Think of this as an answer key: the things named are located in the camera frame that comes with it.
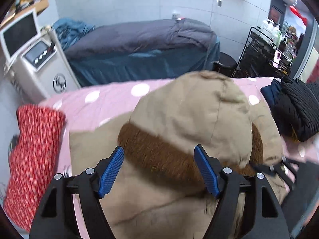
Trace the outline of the black round stool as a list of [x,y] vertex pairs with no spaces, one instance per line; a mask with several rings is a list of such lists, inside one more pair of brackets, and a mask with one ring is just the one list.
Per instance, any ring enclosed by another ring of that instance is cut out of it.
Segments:
[[213,71],[232,77],[237,68],[237,62],[230,55],[220,52],[219,61],[213,62]]

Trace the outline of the red floral folded cloth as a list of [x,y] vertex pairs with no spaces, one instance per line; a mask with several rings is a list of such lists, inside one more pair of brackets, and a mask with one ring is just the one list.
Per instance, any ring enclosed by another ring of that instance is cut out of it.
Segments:
[[17,110],[17,120],[20,135],[9,157],[10,179],[3,206],[13,223],[29,231],[55,173],[65,114],[23,105]]

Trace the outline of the wooden wall shelf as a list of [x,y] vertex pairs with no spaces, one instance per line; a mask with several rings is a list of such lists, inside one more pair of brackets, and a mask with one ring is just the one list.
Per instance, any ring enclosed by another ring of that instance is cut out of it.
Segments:
[[4,11],[1,29],[30,10],[35,10],[36,14],[39,15],[48,7],[49,0],[14,0]]

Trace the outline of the white medical device cabinet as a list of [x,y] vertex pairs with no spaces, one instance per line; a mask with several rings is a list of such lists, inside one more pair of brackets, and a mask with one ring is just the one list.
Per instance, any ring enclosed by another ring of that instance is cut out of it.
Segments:
[[81,88],[55,29],[30,44],[12,63],[5,63],[4,75],[36,104]]

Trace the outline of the tan hooded winter coat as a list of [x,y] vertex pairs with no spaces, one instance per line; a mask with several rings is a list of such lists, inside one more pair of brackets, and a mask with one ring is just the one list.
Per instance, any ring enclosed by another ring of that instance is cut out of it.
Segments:
[[194,148],[252,176],[274,164],[282,140],[263,101],[251,105],[231,78],[187,73],[143,96],[135,109],[93,131],[72,132],[72,172],[124,149],[111,193],[101,200],[116,238],[202,238],[217,201],[205,188]]

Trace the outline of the black knitted sweater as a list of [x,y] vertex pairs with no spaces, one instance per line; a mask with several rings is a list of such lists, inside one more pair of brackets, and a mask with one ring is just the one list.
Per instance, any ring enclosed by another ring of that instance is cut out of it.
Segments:
[[285,75],[280,86],[273,109],[280,133],[304,142],[318,133],[318,83]]

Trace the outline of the navy blue folded garment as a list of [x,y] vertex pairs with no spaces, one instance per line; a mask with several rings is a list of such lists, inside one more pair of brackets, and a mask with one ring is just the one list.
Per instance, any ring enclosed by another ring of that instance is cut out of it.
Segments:
[[277,79],[273,79],[271,84],[260,89],[264,99],[270,109],[275,107],[276,99],[281,92],[281,83]]

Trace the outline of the pink polka dot bedsheet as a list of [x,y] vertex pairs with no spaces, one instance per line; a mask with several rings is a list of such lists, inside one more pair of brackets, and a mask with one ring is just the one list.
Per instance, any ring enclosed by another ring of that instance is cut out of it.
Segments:
[[[265,100],[260,88],[271,83],[271,78],[232,79],[243,91],[251,105]],[[72,172],[69,138],[72,132],[93,131],[111,119],[135,109],[139,100],[154,90],[169,83],[170,79],[131,81],[92,86],[74,92],[57,95],[43,102],[44,106],[63,111],[67,125],[63,134],[57,171],[66,175]],[[283,156],[301,161],[318,162],[318,136],[305,142],[294,142],[282,136]]]

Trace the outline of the white monitor screen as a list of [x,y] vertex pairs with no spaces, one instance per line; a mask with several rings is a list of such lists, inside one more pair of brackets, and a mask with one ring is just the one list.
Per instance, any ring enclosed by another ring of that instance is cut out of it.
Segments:
[[37,13],[32,9],[1,29],[1,47],[11,63],[23,49],[40,37]]

